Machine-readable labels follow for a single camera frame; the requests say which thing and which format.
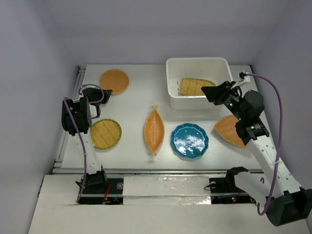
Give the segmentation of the round orange woven plate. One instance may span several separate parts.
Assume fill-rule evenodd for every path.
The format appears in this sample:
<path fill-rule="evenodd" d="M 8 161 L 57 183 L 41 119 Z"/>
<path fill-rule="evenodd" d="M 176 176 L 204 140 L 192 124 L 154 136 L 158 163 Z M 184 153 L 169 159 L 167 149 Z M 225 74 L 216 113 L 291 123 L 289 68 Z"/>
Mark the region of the round orange woven plate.
<path fill-rule="evenodd" d="M 104 72 L 99 82 L 103 90 L 112 90 L 114 95 L 123 93 L 130 84 L 128 75 L 119 69 Z"/>

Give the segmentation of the triangular orange woven plate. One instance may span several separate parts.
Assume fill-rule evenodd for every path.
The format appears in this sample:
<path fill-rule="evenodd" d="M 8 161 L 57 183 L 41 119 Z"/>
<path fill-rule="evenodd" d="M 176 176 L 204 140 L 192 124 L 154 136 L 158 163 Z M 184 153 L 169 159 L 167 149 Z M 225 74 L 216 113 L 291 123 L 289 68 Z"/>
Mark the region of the triangular orange woven plate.
<path fill-rule="evenodd" d="M 228 143 L 237 147 L 246 148 L 242 139 L 236 132 L 235 125 L 238 123 L 238 119 L 234 115 L 228 115 L 219 120 L 214 129 L 216 132 Z"/>

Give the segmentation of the round yellow green-rimmed plate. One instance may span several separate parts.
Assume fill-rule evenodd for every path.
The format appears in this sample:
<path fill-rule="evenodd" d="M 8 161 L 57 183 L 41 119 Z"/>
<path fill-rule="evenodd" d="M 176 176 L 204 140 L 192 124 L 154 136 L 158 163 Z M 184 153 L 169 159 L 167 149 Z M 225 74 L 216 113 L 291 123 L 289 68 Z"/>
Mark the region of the round yellow green-rimmed plate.
<path fill-rule="evenodd" d="M 113 148 L 121 139 L 122 129 L 113 119 L 101 119 L 94 123 L 90 130 L 91 140 L 95 149 Z"/>

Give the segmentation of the blue polka-dot ceramic plate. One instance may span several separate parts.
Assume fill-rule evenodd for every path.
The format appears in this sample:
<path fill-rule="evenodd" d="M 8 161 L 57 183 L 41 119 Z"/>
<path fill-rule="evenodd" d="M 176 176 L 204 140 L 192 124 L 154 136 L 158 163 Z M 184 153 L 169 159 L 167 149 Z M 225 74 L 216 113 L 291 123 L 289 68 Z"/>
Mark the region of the blue polka-dot ceramic plate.
<path fill-rule="evenodd" d="M 202 157 L 209 148 L 206 131 L 195 123 L 183 123 L 171 132 L 170 145 L 175 155 L 194 160 Z"/>

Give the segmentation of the boat-shaped orange woven basket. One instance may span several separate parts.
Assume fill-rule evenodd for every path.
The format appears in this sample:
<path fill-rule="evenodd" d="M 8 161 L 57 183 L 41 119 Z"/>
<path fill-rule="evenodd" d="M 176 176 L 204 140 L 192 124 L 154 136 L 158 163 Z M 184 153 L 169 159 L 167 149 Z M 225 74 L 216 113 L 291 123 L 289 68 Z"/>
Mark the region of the boat-shaped orange woven basket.
<path fill-rule="evenodd" d="M 157 110 L 157 105 L 153 105 L 152 108 L 153 110 L 149 114 L 144 126 L 144 139 L 148 148 L 152 151 L 151 155 L 156 156 L 165 137 L 165 126 Z"/>

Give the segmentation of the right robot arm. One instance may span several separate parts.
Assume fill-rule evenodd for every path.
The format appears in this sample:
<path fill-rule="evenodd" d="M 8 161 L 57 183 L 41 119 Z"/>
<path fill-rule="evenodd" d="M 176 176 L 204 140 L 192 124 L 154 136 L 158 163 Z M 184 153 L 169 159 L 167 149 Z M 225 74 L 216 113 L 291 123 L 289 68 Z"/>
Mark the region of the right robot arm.
<path fill-rule="evenodd" d="M 259 215 L 266 215 L 275 226 L 308 218 L 312 210 L 312 191 L 304 189 L 291 175 L 275 148 L 270 133 L 260 119 L 264 111 L 264 98 L 249 90 L 238 93 L 235 82 L 224 82 L 218 86 L 203 86 L 201 91 L 214 105 L 224 105 L 238 120 L 237 135 L 252 152 L 266 179 L 266 186 L 244 167 L 227 171 L 224 185 L 229 191 L 240 189 L 257 202 Z"/>

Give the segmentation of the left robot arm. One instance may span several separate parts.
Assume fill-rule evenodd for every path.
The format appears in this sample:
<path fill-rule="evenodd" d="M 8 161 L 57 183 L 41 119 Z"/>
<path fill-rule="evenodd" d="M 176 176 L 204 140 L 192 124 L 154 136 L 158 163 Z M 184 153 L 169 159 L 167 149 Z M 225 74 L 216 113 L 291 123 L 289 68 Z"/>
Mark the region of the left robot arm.
<path fill-rule="evenodd" d="M 61 124 L 75 141 L 83 158 L 83 177 L 76 184 L 78 196 L 103 194 L 108 188 L 107 175 L 99 163 L 91 140 L 92 119 L 100 117 L 100 105 L 108 102 L 112 90 L 103 90 L 97 85 L 83 85 L 76 100 L 65 97 L 62 101 Z"/>

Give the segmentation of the white plastic bin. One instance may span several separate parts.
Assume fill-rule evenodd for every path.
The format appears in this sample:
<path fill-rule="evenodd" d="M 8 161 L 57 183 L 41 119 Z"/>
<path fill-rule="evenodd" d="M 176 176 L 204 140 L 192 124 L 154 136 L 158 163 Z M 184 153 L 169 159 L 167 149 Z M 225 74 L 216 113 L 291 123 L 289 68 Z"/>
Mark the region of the white plastic bin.
<path fill-rule="evenodd" d="M 182 78 L 201 78 L 215 85 L 233 81 L 228 62 L 224 58 L 170 58 L 166 61 L 167 88 L 170 106 L 174 110 L 218 109 L 204 96 L 180 96 Z"/>

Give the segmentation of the aluminium table rail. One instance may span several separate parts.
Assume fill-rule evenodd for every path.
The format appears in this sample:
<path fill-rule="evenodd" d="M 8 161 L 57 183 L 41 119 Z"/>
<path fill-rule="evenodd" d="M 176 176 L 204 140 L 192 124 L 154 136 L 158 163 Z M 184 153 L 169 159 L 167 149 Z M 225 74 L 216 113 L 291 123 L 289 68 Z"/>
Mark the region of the aluminium table rail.
<path fill-rule="evenodd" d="M 87 167 L 88 131 L 91 127 L 91 118 L 88 97 L 82 92 L 82 81 L 86 67 L 78 66 L 75 75 L 69 84 L 70 97 L 65 94 L 55 94 L 61 100 L 60 122 L 62 136 L 59 139 L 58 155 L 54 161 L 54 174 L 82 174 Z"/>

